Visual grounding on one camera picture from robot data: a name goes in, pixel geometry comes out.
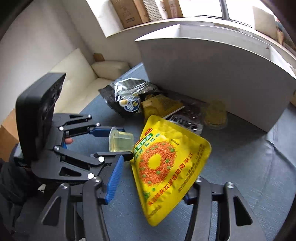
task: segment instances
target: sofa backrest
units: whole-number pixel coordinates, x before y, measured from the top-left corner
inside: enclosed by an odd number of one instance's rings
[[[55,104],[54,112],[61,112],[65,109],[79,93],[97,78],[79,48],[60,61],[50,72],[66,73],[63,89]]]

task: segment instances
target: blue tablecloth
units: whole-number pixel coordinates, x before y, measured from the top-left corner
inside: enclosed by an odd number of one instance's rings
[[[119,79],[148,80],[144,66],[137,65]],[[124,119],[97,96],[83,111],[102,125],[123,126],[135,141],[144,127],[141,116]],[[204,128],[202,136],[212,145],[212,153],[201,176],[209,182],[233,182],[255,213],[266,239],[271,241],[280,230],[296,191],[296,108],[287,107],[269,133],[228,113],[223,130]],[[74,138],[68,148],[89,155],[108,151],[108,138],[84,135]],[[124,163],[123,175],[114,200],[103,207],[111,241],[184,240],[192,206],[181,201],[156,227],[151,227],[142,212],[130,163]],[[217,205],[213,205],[210,240],[215,240]]]

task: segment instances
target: blue gripper pad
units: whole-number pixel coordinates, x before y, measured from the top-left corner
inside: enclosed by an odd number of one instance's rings
[[[123,162],[124,162],[124,158],[123,156],[120,156],[116,164],[116,167],[114,168],[114,171],[111,174],[109,182],[107,183],[107,192],[105,196],[105,201],[107,204],[114,198],[115,191],[119,184],[119,180],[122,174]]]

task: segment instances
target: picture of noodles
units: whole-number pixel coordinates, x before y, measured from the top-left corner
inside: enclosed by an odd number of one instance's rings
[[[162,183],[173,167],[176,156],[176,150],[167,141],[151,145],[140,157],[139,174],[141,180],[149,186]]]

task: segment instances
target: screw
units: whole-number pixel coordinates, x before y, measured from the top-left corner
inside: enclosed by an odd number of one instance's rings
[[[99,162],[103,162],[103,161],[105,161],[105,158],[103,156],[99,156],[98,160],[99,160]]]
[[[99,183],[99,182],[102,181],[102,179],[101,179],[100,177],[94,177],[92,180],[93,180],[95,183]]]
[[[226,183],[227,188],[234,188],[234,184],[231,182]]]
[[[67,189],[69,187],[69,184],[68,183],[62,183],[60,186],[63,189]]]
[[[89,174],[87,175],[87,178],[88,178],[88,179],[92,179],[92,178],[94,178],[94,174],[93,174],[93,173],[89,173]]]
[[[198,178],[196,179],[196,182],[197,183],[201,183],[202,182],[202,177],[201,176],[198,176]]]

